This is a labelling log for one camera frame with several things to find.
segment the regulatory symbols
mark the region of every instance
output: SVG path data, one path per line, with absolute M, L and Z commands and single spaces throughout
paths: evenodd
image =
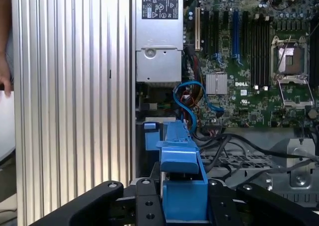
M 159 10 L 163 10 L 164 9 L 164 5 L 162 5 L 161 3 L 159 4 Z

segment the blue pcie slot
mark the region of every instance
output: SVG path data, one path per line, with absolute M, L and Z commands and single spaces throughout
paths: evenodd
M 239 13 L 238 11 L 234 11 L 233 13 L 233 55 L 232 58 L 240 65 L 243 64 L 240 61 L 240 49 L 239 49 Z

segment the white label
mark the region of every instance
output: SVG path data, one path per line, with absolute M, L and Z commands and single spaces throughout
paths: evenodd
M 152 8 L 148 8 L 148 18 L 152 18 Z
M 246 83 L 246 82 L 242 82 L 242 83 L 236 82 L 236 83 L 235 83 L 235 86 L 236 86 L 236 87 L 248 87 L 248 83 Z
M 247 105 L 247 104 L 250 104 L 250 102 L 247 99 L 242 99 L 241 104 Z
M 240 90 L 241 96 L 247 96 L 247 90 Z

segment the motherboard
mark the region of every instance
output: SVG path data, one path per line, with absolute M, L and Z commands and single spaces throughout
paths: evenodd
M 199 125 L 304 125 L 318 118 L 317 0 L 191 0 L 184 45 L 194 46 L 216 117 L 204 99 Z M 186 77 L 193 79 L 190 66 Z

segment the blue plastic bracket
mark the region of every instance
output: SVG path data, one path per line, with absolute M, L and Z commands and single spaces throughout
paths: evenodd
M 160 141 L 160 129 L 155 122 L 145 122 L 144 123 L 145 131 L 145 148 L 146 150 L 158 151 L 156 147 L 157 142 Z

